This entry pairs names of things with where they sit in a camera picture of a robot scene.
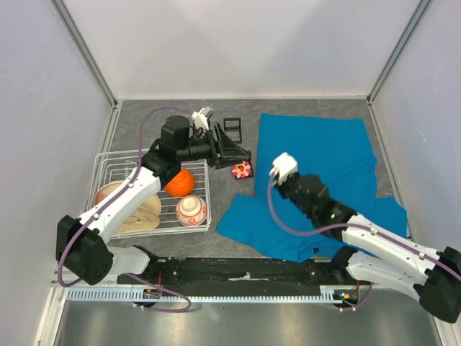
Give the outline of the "pink flower smiley brooch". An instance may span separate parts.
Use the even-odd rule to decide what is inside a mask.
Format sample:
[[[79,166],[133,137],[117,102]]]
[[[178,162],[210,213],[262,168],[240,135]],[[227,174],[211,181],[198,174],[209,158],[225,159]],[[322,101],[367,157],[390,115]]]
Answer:
[[[235,179],[247,179],[253,177],[253,169],[249,161],[242,161],[232,166],[232,174]]]

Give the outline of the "blue t-shirt garment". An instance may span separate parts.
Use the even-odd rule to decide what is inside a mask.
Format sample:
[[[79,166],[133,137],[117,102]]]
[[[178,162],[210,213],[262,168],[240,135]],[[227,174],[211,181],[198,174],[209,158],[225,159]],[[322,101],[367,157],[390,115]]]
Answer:
[[[269,170],[287,152],[301,174],[316,174],[331,197],[379,226],[405,237],[407,213],[395,198],[377,197],[375,158],[364,122],[263,114],[256,156],[255,196],[235,196],[217,225],[221,236],[253,247],[265,257],[303,262],[333,257],[342,242],[316,234],[294,236],[272,219],[267,203]]]

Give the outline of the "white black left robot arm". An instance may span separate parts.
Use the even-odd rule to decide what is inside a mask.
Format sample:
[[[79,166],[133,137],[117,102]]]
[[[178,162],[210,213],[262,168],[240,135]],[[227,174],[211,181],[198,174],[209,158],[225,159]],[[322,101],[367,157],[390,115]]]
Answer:
[[[139,153],[136,168],[114,192],[78,217],[60,219],[55,248],[58,282],[67,288],[73,285],[63,279],[67,269],[78,282],[89,285],[108,275],[134,275],[142,283],[152,283],[158,266],[149,251],[141,247],[109,248],[107,244],[128,216],[180,173],[183,162],[200,160],[222,169],[250,161],[251,151],[197,112],[189,117],[168,117],[159,138],[147,152]]]

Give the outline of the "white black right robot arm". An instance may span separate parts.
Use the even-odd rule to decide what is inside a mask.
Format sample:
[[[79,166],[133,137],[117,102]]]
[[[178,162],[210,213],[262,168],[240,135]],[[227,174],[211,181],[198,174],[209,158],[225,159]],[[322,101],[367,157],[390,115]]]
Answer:
[[[331,278],[348,283],[352,278],[385,285],[417,300],[432,316],[454,324],[460,317],[460,251],[440,251],[417,244],[377,225],[361,213],[334,200],[316,175],[302,176],[296,169],[271,169],[268,192],[277,190],[306,218],[311,231],[295,236],[324,237],[345,245],[330,265]]]

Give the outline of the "orange bowl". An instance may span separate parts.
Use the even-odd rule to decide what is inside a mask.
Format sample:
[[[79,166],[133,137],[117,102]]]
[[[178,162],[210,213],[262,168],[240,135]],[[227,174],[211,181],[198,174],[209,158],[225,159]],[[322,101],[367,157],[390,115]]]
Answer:
[[[165,186],[164,191],[173,198],[182,198],[189,195],[194,186],[193,173],[188,169],[181,168],[181,171]]]

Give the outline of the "white red patterned bowl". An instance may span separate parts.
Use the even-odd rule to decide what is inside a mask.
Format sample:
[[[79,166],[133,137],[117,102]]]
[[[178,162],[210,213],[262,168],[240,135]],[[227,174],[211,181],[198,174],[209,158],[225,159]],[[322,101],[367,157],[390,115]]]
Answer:
[[[176,219],[184,226],[198,226],[207,219],[207,204],[196,195],[183,197],[176,206]]]

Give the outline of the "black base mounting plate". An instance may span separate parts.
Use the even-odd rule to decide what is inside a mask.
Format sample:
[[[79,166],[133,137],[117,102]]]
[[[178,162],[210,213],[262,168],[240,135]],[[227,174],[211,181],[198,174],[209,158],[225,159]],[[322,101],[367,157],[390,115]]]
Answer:
[[[357,283],[345,268],[327,259],[308,259],[297,263],[269,258],[158,257],[138,276],[165,286],[245,279],[301,285]]]

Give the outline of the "cream floral plate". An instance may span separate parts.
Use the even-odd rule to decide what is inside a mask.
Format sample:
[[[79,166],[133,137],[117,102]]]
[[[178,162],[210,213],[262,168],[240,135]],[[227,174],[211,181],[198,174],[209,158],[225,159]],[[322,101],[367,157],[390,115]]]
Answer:
[[[118,228],[118,234],[152,231],[156,229],[161,220],[161,201],[157,195],[151,196],[142,203],[133,213],[126,218]]]

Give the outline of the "pink beige floral plate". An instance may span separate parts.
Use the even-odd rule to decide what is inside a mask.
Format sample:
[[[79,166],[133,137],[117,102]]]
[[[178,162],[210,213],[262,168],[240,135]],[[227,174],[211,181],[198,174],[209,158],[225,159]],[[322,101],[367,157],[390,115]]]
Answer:
[[[102,202],[108,195],[114,192],[121,184],[122,184],[122,180],[119,180],[119,181],[111,182],[101,187],[94,196],[94,205],[98,205],[100,202]]]

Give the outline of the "black frame stand middle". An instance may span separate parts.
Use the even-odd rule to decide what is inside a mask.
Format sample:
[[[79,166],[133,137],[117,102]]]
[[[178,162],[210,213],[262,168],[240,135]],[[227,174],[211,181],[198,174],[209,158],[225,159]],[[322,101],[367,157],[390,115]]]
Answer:
[[[242,130],[240,117],[226,117],[223,119],[224,131],[236,143],[242,143]]]

